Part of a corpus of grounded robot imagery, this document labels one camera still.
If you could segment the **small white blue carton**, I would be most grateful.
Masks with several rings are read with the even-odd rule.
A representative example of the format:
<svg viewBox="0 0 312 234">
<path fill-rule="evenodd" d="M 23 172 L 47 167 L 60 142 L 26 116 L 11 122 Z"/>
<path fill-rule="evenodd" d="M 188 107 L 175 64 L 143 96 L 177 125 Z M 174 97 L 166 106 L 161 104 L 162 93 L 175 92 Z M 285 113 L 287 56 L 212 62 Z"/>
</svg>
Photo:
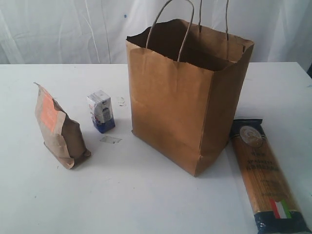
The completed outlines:
<svg viewBox="0 0 312 234">
<path fill-rule="evenodd" d="M 105 133 L 115 127 L 111 98 L 99 90 L 87 96 L 88 107 L 94 127 Z"/>
</svg>

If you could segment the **kraft pouch with orange label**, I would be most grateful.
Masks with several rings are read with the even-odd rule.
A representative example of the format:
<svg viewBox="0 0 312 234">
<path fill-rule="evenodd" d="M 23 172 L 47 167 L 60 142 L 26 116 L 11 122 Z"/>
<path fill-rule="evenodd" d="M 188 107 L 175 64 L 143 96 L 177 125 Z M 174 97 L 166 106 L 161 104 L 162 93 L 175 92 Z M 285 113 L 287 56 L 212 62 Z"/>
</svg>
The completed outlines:
<svg viewBox="0 0 312 234">
<path fill-rule="evenodd" d="M 37 84 L 37 87 L 35 117 L 44 145 L 66 169 L 72 169 L 91 156 L 80 124 L 69 118 L 43 86 Z"/>
</svg>

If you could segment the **spaghetti packet dark blue ends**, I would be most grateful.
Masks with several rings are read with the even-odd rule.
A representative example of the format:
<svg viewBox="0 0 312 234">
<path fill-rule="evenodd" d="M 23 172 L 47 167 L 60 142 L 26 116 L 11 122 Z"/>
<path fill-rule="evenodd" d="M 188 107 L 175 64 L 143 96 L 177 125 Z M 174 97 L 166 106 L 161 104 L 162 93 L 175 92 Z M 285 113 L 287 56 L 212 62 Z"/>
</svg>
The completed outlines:
<svg viewBox="0 0 312 234">
<path fill-rule="evenodd" d="M 261 119 L 236 119 L 230 131 L 258 233 L 311 233 L 261 123 Z"/>
</svg>

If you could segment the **brown paper shopping bag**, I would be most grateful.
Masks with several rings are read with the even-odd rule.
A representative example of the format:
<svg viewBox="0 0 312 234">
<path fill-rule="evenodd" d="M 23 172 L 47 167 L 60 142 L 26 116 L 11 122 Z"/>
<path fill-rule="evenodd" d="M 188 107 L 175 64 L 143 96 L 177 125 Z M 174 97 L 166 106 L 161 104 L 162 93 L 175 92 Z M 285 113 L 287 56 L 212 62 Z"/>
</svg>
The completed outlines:
<svg viewBox="0 0 312 234">
<path fill-rule="evenodd" d="M 228 142 L 253 41 L 174 19 L 126 47 L 133 134 L 199 176 Z"/>
</svg>

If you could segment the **clear plastic wrapper scrap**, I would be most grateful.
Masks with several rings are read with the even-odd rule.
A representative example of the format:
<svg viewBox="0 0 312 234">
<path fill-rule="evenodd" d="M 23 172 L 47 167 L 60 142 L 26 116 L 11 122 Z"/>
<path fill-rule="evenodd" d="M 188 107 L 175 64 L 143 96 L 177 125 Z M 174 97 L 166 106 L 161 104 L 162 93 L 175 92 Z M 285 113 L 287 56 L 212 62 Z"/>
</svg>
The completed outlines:
<svg viewBox="0 0 312 234">
<path fill-rule="evenodd" d="M 100 142 L 116 144 L 121 141 L 121 138 L 113 137 L 113 136 L 104 136 Z"/>
</svg>

